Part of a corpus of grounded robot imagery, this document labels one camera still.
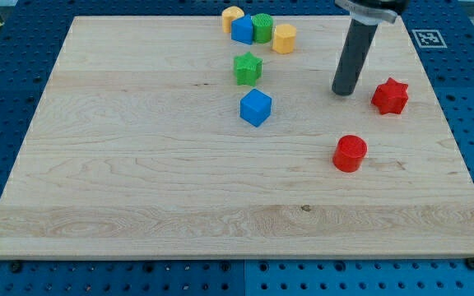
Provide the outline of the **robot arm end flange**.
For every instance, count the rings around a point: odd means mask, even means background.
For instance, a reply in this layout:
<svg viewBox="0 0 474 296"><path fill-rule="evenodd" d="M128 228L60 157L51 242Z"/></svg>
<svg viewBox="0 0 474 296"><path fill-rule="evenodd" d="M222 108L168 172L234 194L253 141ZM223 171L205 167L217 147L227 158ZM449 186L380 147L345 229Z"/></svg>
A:
<svg viewBox="0 0 474 296"><path fill-rule="evenodd" d="M407 9L410 0L335 0L334 4L347 10L351 17L365 25L385 21L393 24Z"/></svg>

